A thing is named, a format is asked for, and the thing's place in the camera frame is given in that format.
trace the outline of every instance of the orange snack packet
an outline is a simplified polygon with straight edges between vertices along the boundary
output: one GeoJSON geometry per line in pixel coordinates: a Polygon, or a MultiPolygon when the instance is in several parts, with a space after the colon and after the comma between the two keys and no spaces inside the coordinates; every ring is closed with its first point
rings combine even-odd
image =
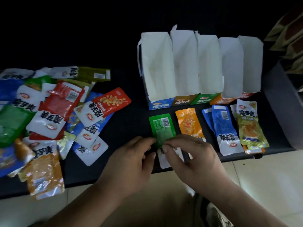
{"type": "Polygon", "coordinates": [[[37,200],[64,192],[64,181],[59,163],[56,141],[30,140],[22,141],[36,154],[24,168],[22,174],[27,178],[28,190],[37,200]]]}
{"type": "Polygon", "coordinates": [[[202,128],[197,118],[196,110],[194,108],[187,108],[176,111],[179,127],[182,134],[191,135],[197,137],[206,142],[206,139],[202,133],[202,128]]]}

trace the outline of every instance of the forearm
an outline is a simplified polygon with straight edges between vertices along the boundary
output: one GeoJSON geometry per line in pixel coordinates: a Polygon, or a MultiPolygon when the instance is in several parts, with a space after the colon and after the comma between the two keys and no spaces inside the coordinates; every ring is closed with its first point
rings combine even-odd
{"type": "Polygon", "coordinates": [[[92,185],[49,219],[45,226],[100,226],[120,203],[111,191],[92,185]]]}
{"type": "Polygon", "coordinates": [[[209,200],[233,223],[244,227],[286,226],[231,180],[222,182],[209,200]]]}

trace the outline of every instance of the right hand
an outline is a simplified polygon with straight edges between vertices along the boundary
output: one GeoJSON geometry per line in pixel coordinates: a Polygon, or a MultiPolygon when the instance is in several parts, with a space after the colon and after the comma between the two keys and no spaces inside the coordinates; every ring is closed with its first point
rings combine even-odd
{"type": "Polygon", "coordinates": [[[206,198],[224,192],[225,183],[231,180],[211,144],[190,135],[178,135],[162,146],[166,159],[177,176],[206,198]],[[172,147],[180,147],[193,156],[185,164],[172,147]]]}

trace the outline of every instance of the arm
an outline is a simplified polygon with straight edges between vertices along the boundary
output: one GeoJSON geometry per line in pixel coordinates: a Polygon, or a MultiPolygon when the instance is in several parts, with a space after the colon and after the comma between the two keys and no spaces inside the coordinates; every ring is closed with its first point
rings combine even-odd
{"type": "Polygon", "coordinates": [[[156,153],[146,158],[144,153],[154,142],[154,138],[135,137],[117,149],[98,181],[50,218],[45,226],[100,226],[124,198],[140,191],[149,180],[156,153]]]}
{"type": "Polygon", "coordinates": [[[209,143],[180,135],[166,141],[162,148],[178,177],[211,201],[234,226],[286,226],[229,179],[209,143]],[[172,147],[180,147],[190,153],[193,159],[185,164],[172,147]]]}

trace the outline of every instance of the hand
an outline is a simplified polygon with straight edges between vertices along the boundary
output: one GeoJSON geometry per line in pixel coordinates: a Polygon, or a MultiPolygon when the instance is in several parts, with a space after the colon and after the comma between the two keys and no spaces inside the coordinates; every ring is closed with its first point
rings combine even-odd
{"type": "Polygon", "coordinates": [[[152,173],[156,153],[152,152],[146,157],[144,153],[150,150],[154,142],[155,138],[138,136],[117,149],[109,158],[96,185],[115,193],[121,200],[140,191],[152,173]]]}
{"type": "Polygon", "coordinates": [[[230,179],[211,144],[190,135],[178,135],[164,144],[167,161],[184,183],[208,199],[223,192],[223,184],[230,179]],[[185,164],[172,147],[180,147],[193,159],[185,164]]]}

